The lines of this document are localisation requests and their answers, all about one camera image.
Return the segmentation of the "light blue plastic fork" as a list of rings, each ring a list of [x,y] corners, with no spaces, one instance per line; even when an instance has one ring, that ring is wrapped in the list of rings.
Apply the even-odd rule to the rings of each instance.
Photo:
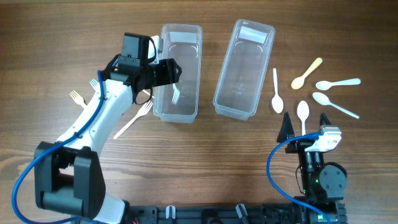
[[[95,79],[90,80],[90,85],[94,89],[95,92],[100,92],[100,84]]]

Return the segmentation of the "thin white fork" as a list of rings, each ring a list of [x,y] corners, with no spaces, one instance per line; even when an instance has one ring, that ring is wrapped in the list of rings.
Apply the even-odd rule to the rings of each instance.
[[[173,85],[173,97],[172,97],[172,104],[176,105],[178,103],[178,99],[180,97],[180,90],[178,89],[177,85],[174,83]]]

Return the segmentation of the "curved white plastic fork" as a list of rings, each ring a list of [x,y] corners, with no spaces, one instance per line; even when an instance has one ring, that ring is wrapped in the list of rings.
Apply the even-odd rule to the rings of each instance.
[[[144,92],[145,94],[147,94],[148,96],[151,96],[153,99],[155,99],[155,95],[154,95],[154,92],[152,91],[152,93],[151,92],[148,92],[147,90],[142,90],[142,92]]]

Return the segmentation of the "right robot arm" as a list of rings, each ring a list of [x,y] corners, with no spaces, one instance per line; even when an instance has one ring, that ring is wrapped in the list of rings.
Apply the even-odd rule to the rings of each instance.
[[[320,115],[319,137],[292,140],[287,154],[298,155],[303,194],[294,199],[317,208],[317,211],[291,202],[275,204],[271,217],[275,223],[347,223],[344,198],[347,171],[335,162],[325,162],[323,155],[334,150],[341,141],[340,129],[332,125],[326,114]]]

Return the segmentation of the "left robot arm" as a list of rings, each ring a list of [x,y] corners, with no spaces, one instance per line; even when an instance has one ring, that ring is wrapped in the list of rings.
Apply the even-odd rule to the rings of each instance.
[[[68,214],[69,221],[132,223],[129,202],[110,196],[99,156],[115,125],[142,90],[177,83],[181,67],[160,59],[163,40],[126,33],[120,54],[98,71],[88,106],[54,143],[34,153],[35,202],[44,210]]]

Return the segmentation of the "left clear plastic container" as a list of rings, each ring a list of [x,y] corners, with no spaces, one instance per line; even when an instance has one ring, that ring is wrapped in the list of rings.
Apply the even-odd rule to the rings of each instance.
[[[173,58],[182,68],[179,82],[180,97],[172,104],[173,86],[155,88],[153,112],[162,121],[172,123],[192,123],[198,113],[198,98],[201,75],[203,30],[198,25],[166,24],[161,38],[164,49],[160,59]]]

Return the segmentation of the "clear plastic container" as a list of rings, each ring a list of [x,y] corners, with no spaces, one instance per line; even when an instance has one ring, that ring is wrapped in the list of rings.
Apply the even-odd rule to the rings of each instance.
[[[179,82],[180,97],[172,104],[173,86],[155,88],[153,112],[162,121],[172,123],[192,123],[198,113],[198,98],[201,75],[203,30],[198,25],[166,24],[161,38],[164,49],[160,59],[173,58],[182,68]]]
[[[213,98],[217,114],[243,121],[255,115],[274,37],[270,25],[236,21]]]

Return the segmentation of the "right clear plastic container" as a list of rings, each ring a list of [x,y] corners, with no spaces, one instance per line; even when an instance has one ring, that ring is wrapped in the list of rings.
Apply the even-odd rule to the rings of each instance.
[[[274,37],[270,25],[236,21],[213,98],[217,114],[243,121],[255,115]]]

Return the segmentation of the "white spoon far right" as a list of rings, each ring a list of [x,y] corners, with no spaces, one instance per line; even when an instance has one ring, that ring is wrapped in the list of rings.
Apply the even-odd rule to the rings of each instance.
[[[356,119],[359,119],[359,116],[358,116],[357,114],[355,114],[355,113],[353,113],[353,112],[351,112],[351,111],[349,111],[349,110],[346,110],[346,109],[344,109],[344,108],[342,108],[342,107],[340,107],[340,106],[338,106],[338,105],[332,103],[332,102],[330,101],[329,97],[327,97],[327,96],[326,96],[325,94],[323,94],[323,93],[320,93],[320,92],[313,92],[313,93],[312,93],[312,96],[313,96],[313,99],[314,99],[317,103],[319,103],[319,104],[321,104],[321,105],[323,105],[323,106],[332,106],[332,107],[334,107],[334,108],[340,110],[341,112],[343,112],[343,113],[345,113],[345,114],[347,114],[347,115],[349,115],[349,116],[352,116],[352,117],[354,117],[354,118],[356,118]]]

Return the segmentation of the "white spoon near gripper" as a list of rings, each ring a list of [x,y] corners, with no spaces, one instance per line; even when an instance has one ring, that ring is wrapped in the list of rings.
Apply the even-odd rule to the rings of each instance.
[[[301,121],[301,134],[302,136],[306,135],[306,129],[305,129],[305,122],[307,118],[309,117],[309,106],[306,101],[300,101],[297,107],[297,115]]]

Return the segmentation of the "thin white spoon left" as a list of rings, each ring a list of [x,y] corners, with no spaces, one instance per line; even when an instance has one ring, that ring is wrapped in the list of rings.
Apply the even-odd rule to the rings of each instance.
[[[276,113],[281,113],[282,110],[284,109],[284,102],[283,102],[283,99],[279,96],[279,92],[278,92],[278,81],[277,81],[276,68],[273,68],[272,74],[273,74],[273,81],[274,81],[274,96],[271,99],[271,105]]]

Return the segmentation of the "light blue plastic spoon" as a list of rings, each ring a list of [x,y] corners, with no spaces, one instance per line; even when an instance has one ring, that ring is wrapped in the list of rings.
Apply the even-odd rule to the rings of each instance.
[[[348,80],[341,80],[336,82],[329,82],[326,80],[319,81],[315,84],[316,88],[321,91],[329,90],[331,87],[334,86],[350,86],[350,85],[359,85],[361,80],[359,78],[352,78]]]

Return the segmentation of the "yellow plastic spoon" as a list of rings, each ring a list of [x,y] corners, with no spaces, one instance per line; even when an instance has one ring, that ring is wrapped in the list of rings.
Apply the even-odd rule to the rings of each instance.
[[[323,59],[318,57],[316,58],[313,63],[307,68],[307,70],[304,72],[303,75],[295,78],[292,83],[291,87],[294,90],[298,90],[301,87],[303,87],[305,79],[316,69],[318,68],[321,64],[323,63]]]

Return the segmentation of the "yellow plastic fork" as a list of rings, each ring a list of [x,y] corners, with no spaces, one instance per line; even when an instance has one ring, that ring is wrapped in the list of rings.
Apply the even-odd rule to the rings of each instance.
[[[77,93],[75,90],[72,90],[69,95],[76,104],[80,105],[84,110],[86,109],[87,105],[85,103],[85,99],[79,93]]]

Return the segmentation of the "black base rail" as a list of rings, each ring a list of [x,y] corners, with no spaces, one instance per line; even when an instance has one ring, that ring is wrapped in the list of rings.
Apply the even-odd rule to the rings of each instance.
[[[345,205],[322,205],[319,214],[295,203],[272,203],[246,207],[156,207],[132,206],[132,222],[143,224],[271,224],[271,223],[348,223]]]

